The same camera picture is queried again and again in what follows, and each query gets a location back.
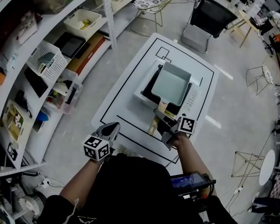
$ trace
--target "wire chair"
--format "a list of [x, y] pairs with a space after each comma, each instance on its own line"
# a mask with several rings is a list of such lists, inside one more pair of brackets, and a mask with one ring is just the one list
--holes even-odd
[[[137, 33], [137, 34], [139, 34], [139, 35], [142, 35], [142, 36], [150, 36], [150, 35], [142, 34], [142, 33], [140, 33], [140, 32], [138, 32], [138, 31], [133, 29], [133, 23], [137, 19], [145, 19], [145, 20], [153, 21], [155, 23], [155, 31], [158, 32], [157, 25], [159, 25], [160, 27], [163, 26], [162, 10], [171, 1], [172, 0], [136, 0], [134, 2], [134, 6], [136, 8], [138, 8], [138, 12], [137, 12], [137, 14], [135, 16], [135, 20], [131, 24], [130, 30], [135, 32], [135, 33]], [[144, 14], [145, 12], [154, 14], [154, 20], [149, 19], [149, 18], [140, 17], [141, 14]], [[157, 13], [161, 14], [161, 24], [159, 24], [157, 22], [157, 17], [156, 17]]]
[[[267, 55], [267, 56], [265, 57], [263, 63], [262, 63], [262, 66], [254, 67], [254, 68], [248, 69], [247, 72], [246, 72], [246, 85], [247, 85], [247, 87], [248, 87], [248, 86], [250, 86], [250, 85], [252, 85], [253, 83], [256, 82], [256, 85], [257, 85], [256, 95], [259, 95], [269, 84], [273, 84], [273, 78], [272, 78], [271, 72], [269, 71], [269, 69], [268, 69], [267, 66], [266, 66], [266, 60], [267, 60], [269, 57], [273, 57], [273, 56], [272, 56], [272, 55]], [[253, 70], [253, 69], [258, 69], [258, 68], [261, 69], [261, 75], [256, 76], [256, 77], [255, 77], [255, 80], [254, 80], [252, 83], [248, 84], [248, 81], [247, 81], [247, 74], [248, 74], [248, 71]], [[260, 78], [262, 78], [262, 77], [266, 80], [267, 84], [266, 84], [266, 86], [265, 86], [264, 88], [262, 88], [261, 91], [258, 92], [258, 80], [259, 80]]]

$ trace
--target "handheld device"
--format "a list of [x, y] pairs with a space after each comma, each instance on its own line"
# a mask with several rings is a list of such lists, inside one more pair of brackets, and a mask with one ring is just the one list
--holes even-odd
[[[211, 180], [207, 174], [193, 172], [171, 176], [171, 183], [176, 195], [187, 201], [193, 201], [199, 213], [207, 210], [207, 198], [212, 195], [216, 180]], [[203, 196], [202, 190], [208, 187], [210, 187], [210, 193], [208, 196]]]

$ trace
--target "table leg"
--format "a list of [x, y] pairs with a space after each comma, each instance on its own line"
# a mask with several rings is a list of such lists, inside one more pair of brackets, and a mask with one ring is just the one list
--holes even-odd
[[228, 28], [227, 30], [225, 30], [224, 32], [227, 32], [227, 31], [229, 31], [230, 29], [232, 29], [232, 28], [234, 28], [235, 26], [237, 26], [238, 24], [240, 24], [241, 22], [243, 22], [244, 21], [244, 19], [243, 20], [240, 20], [238, 23], [236, 23], [236, 24], [234, 24], [234, 25], [232, 25], [230, 28]]
[[239, 46], [240, 48], [241, 48], [241, 47], [242, 47], [242, 45], [244, 44], [244, 42], [245, 42], [245, 40], [246, 40], [247, 36], [249, 35], [249, 33], [250, 33], [251, 29], [252, 29], [252, 27], [250, 27], [250, 28], [249, 28], [249, 31], [247, 32], [247, 34], [246, 34], [245, 38], [243, 39], [242, 44]]
[[238, 28], [240, 28], [241, 26], [245, 25], [246, 22], [243, 22], [241, 25], [238, 26]]

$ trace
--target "white table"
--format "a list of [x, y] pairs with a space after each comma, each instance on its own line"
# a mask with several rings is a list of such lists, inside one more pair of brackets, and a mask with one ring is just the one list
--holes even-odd
[[[177, 157], [177, 151], [168, 150], [161, 142], [161, 135], [158, 132], [153, 136], [147, 133], [154, 118], [153, 109], [133, 97], [134, 91], [156, 59], [163, 59], [189, 71], [192, 74], [191, 81], [200, 86], [198, 100], [191, 108], [192, 118], [197, 119], [195, 134], [190, 138], [194, 142], [210, 106], [218, 71], [193, 52], [157, 33], [148, 39], [128, 65], [91, 123], [98, 128], [109, 122], [119, 122], [121, 130], [116, 139], [118, 143], [143, 157], [166, 165]], [[181, 173], [178, 158], [169, 165], [168, 170], [172, 175]]]
[[261, 165], [260, 174], [259, 174], [259, 184], [263, 186], [270, 179], [273, 169], [275, 166], [275, 152], [270, 150], [267, 154], [263, 163]]

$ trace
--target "screen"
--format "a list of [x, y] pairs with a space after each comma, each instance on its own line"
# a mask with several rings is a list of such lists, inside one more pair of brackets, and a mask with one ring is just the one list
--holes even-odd
[[207, 182], [199, 173], [193, 173], [182, 177], [172, 178], [171, 183], [175, 190], [182, 193], [188, 192], [189, 190], [199, 187], [202, 184], [206, 184]]
[[75, 37], [69, 39], [69, 41], [61, 48], [61, 52], [72, 56], [72, 54], [83, 44], [84, 41], [81, 41]]

